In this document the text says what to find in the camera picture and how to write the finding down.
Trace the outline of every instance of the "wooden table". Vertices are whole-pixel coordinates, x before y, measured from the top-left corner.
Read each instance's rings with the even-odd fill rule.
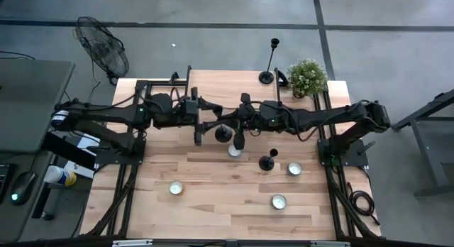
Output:
[[[276,81],[263,85],[258,81],[258,74],[256,71],[192,70],[189,88],[198,87],[199,96],[223,105],[226,111],[240,104],[242,92],[249,93],[252,100],[276,100]],[[136,81],[120,79],[113,102],[132,95]],[[332,107],[350,103],[344,81],[330,81],[328,87]],[[153,87],[152,93],[169,90]],[[314,101],[309,97],[295,99],[292,91],[283,88],[280,96],[289,107],[314,110]],[[209,111],[201,115],[201,121],[213,119]],[[336,129],[342,133],[351,125],[339,124]],[[116,124],[110,124],[109,128],[126,130],[125,126]],[[135,184],[128,238],[335,238],[326,176],[316,152],[318,133],[305,143],[287,133],[264,132],[258,137],[246,133],[245,150],[237,159],[227,154],[232,140],[219,143],[212,130],[202,138],[201,146],[195,146],[193,134],[193,127],[148,129],[144,163],[139,167]],[[279,155],[275,158],[275,168],[265,172],[259,168],[258,160],[271,148],[276,148]],[[291,161],[302,164],[304,172],[300,176],[286,175],[286,166]],[[106,166],[96,174],[81,233],[92,229],[111,205],[117,174],[117,165]],[[372,194],[366,176],[357,168],[346,168],[345,177],[354,190]],[[183,182],[183,195],[169,193],[169,183],[173,180]],[[283,210],[270,206],[271,196],[276,193],[287,198],[288,205]],[[122,211],[120,207],[117,229],[121,225]],[[339,211],[346,232],[345,213],[343,209]],[[362,219],[372,231],[380,234],[380,228],[370,217]]]

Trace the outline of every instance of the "gray floor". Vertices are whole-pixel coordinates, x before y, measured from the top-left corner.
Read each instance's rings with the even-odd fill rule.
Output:
[[[454,26],[453,1],[321,0],[321,7],[326,24]],[[317,23],[312,0],[5,0],[0,5],[3,18],[75,20],[82,15],[101,21]],[[131,64],[128,77],[169,77],[173,71],[184,75],[188,64],[194,69],[263,70],[271,38],[281,40],[273,67],[285,70],[300,57],[323,62],[318,31],[112,28],[111,32],[125,43]],[[380,100],[393,122],[454,86],[452,32],[328,31],[327,36],[336,79],[348,82],[352,101]],[[94,85],[90,59],[73,38],[72,28],[0,26],[0,50],[76,62],[67,90],[71,97],[87,99]],[[109,103],[114,88],[96,66],[95,77],[103,84],[92,101]],[[411,129],[370,134],[365,140],[377,142],[367,153],[383,235],[453,245],[454,196],[414,199],[413,192],[431,182]],[[69,236],[87,195],[77,194],[64,193],[56,220],[32,221],[23,239]]]

